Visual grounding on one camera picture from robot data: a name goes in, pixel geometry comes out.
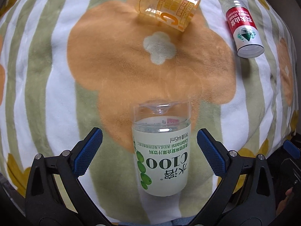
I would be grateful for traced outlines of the person's right hand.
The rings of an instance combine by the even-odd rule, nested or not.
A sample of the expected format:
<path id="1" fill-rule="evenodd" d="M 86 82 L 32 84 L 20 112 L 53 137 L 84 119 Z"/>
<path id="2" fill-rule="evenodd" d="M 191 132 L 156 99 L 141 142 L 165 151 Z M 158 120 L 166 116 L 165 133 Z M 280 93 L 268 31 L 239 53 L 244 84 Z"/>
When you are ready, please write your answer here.
<path id="1" fill-rule="evenodd" d="M 290 189 L 288 189 L 285 193 L 286 198 L 282 201 L 280 201 L 277 210 L 276 210 L 276 217 L 278 217 L 282 211 L 284 211 L 284 209 L 288 206 L 289 202 L 291 201 L 291 197 L 292 197 L 292 190 L 293 188 L 291 187 Z"/>

